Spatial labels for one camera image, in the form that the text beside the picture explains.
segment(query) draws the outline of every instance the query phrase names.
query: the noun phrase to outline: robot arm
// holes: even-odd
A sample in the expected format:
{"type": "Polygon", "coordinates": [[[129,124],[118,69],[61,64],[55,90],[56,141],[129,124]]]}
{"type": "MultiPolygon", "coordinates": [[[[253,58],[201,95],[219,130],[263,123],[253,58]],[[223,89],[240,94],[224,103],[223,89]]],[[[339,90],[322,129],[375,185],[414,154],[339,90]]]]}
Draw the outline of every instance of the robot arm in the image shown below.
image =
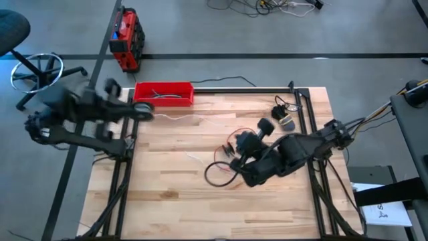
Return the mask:
{"type": "Polygon", "coordinates": [[[241,158],[235,158],[230,164],[250,187],[265,183],[273,175],[284,177],[291,174],[307,161],[329,158],[331,148],[343,149],[353,141],[347,128],[337,120],[326,123],[323,129],[311,135],[284,135],[271,146],[263,143],[262,139],[273,132],[273,124],[263,118],[258,127],[261,130],[258,135],[244,132],[236,136],[237,152],[241,158]],[[250,157],[255,161],[247,163],[250,157]]]}
{"type": "Polygon", "coordinates": [[[117,122],[123,117],[151,121],[154,107],[145,102],[129,104],[119,101],[117,98],[121,87],[113,79],[106,81],[105,91],[107,100],[98,96],[93,88],[85,88],[79,97],[59,84],[52,86],[41,92],[41,99],[48,107],[28,116],[25,130],[33,141],[43,145],[68,143],[121,156],[126,150],[126,142],[112,139],[113,133],[107,130],[108,123],[117,122]],[[64,121],[97,122],[95,138],[67,131],[64,121]]]}

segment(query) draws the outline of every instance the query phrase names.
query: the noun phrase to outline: white cable on floor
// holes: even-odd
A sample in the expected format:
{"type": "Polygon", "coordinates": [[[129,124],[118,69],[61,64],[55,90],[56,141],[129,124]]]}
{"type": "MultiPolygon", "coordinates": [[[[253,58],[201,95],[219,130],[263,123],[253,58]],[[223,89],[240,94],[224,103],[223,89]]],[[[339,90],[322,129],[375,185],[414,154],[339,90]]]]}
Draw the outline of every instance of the white cable on floor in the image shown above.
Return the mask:
{"type": "Polygon", "coordinates": [[[180,120],[180,119],[182,119],[182,118],[189,117],[189,116],[196,116],[196,117],[199,117],[199,118],[201,118],[201,119],[203,119],[203,120],[207,121],[208,123],[210,123],[210,124],[212,124],[212,125],[215,125],[215,126],[218,126],[218,127],[223,127],[223,126],[224,126],[224,125],[220,125],[220,124],[214,123],[214,122],[212,122],[212,121],[209,121],[207,118],[205,118],[204,116],[202,116],[202,115],[200,115],[200,114],[186,114],[185,116],[180,116],[180,117],[177,117],[177,118],[170,117],[170,116],[168,116],[168,115],[166,115],[166,114],[155,114],[155,116],[163,116],[163,117],[166,117],[166,118],[168,118],[168,119],[170,119],[170,120],[173,120],[173,121],[177,121],[177,120],[180,120]]]}
{"type": "MultiPolygon", "coordinates": [[[[279,3],[277,3],[275,0],[272,0],[272,1],[278,6],[280,6],[284,3],[283,1],[280,1],[279,3]]],[[[296,16],[296,17],[305,17],[306,14],[310,13],[311,11],[313,11],[315,9],[315,6],[313,4],[310,4],[310,3],[287,2],[284,4],[284,6],[288,6],[288,7],[310,6],[311,7],[311,9],[307,10],[307,12],[305,12],[302,15],[298,15],[298,14],[292,13],[290,11],[286,11],[286,10],[282,9],[282,7],[278,7],[283,13],[291,14],[291,15],[296,16]]]]}

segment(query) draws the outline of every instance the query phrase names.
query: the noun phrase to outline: red bin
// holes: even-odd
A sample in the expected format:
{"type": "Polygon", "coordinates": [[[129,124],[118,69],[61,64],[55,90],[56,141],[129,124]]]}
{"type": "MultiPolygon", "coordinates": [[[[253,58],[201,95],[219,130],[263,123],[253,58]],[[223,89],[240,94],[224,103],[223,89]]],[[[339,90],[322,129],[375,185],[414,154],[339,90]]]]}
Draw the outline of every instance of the red bin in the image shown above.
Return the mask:
{"type": "Polygon", "coordinates": [[[141,82],[135,84],[134,102],[149,102],[154,106],[191,106],[193,92],[190,82],[141,82]]]}

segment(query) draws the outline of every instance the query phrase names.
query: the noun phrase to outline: gray floor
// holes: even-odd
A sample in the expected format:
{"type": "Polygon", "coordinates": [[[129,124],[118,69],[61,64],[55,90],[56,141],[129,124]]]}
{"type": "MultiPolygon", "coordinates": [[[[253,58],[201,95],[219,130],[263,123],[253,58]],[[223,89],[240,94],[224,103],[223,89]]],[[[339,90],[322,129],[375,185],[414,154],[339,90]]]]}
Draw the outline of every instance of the gray floor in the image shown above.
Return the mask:
{"type": "MultiPolygon", "coordinates": [[[[275,13],[255,19],[229,10],[208,9],[202,0],[123,2],[138,13],[147,36],[147,54],[428,52],[428,29],[410,0],[329,0],[331,6],[305,18],[275,13]]],[[[213,4],[224,5],[225,0],[213,0],[213,4]]],[[[30,36],[17,48],[23,54],[97,54],[113,5],[114,0],[0,1],[0,8],[19,11],[31,22],[30,36]]],[[[428,2],[421,0],[421,5],[428,10],[428,2]]],[[[96,63],[64,62],[68,68],[83,66],[89,72],[96,63]]],[[[25,132],[27,115],[42,105],[32,100],[28,112],[15,109],[23,96],[9,85],[15,64],[13,60],[0,60],[0,240],[22,240],[8,230],[39,240],[66,152],[38,145],[25,132]]],[[[408,80],[426,79],[428,66],[418,59],[144,60],[135,77],[138,81],[176,81],[236,75],[257,86],[285,86],[290,80],[298,86],[326,86],[334,116],[346,121],[366,116],[408,80]]],[[[124,87],[134,85],[134,78],[122,73],[114,60],[105,60],[102,65],[99,91],[107,77],[117,79],[124,87]]],[[[87,81],[79,74],[62,80],[77,92],[87,81]]],[[[247,84],[228,80],[198,86],[247,84]]],[[[351,166],[392,165],[398,180],[417,176],[396,122],[359,134],[349,151],[351,166]]],[[[83,148],[78,151],[55,239],[71,238],[76,233],[92,154],[83,148]]],[[[402,228],[371,226],[369,234],[406,240],[402,228]]]]}

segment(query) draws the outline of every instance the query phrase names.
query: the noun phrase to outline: wooden table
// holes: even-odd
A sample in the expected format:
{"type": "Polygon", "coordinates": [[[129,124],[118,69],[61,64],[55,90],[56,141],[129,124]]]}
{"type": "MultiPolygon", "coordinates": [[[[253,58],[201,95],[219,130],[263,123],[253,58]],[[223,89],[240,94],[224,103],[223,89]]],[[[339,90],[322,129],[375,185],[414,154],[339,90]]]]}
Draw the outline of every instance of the wooden table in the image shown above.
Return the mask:
{"type": "MultiPolygon", "coordinates": [[[[309,89],[316,124],[321,129],[333,118],[327,91],[325,88],[309,89]]],[[[157,108],[155,114],[171,117],[200,114],[204,118],[188,116],[170,120],[155,116],[151,123],[140,123],[121,237],[319,238],[306,166],[283,178],[272,177],[264,185],[253,188],[246,186],[240,177],[222,188],[210,186],[203,177],[205,167],[213,161],[213,151],[225,144],[229,134],[242,127],[256,130],[261,117],[270,118],[275,95],[197,94],[191,108],[157,108]]],[[[293,94],[279,95],[288,102],[295,102],[293,94]]],[[[126,96],[128,89],[122,91],[123,100],[126,96]]],[[[300,132],[298,115],[291,115],[296,132],[300,132]]],[[[308,117],[305,118],[310,130],[308,117]]],[[[116,136],[120,127],[120,123],[111,126],[116,136]]],[[[272,143],[284,134],[277,127],[264,141],[272,143]]],[[[228,160],[222,152],[217,159],[228,160]]],[[[342,153],[334,151],[330,160],[351,193],[342,153]]],[[[78,234],[88,230],[86,226],[91,226],[106,207],[113,166],[111,160],[94,165],[78,234]]],[[[327,174],[334,205],[356,231],[361,231],[358,214],[329,167],[327,174]]],[[[230,174],[212,169],[209,177],[222,183],[230,174]]],[[[330,233],[327,212],[322,205],[330,233]]],[[[116,220],[114,215],[112,227],[116,220]]]]}

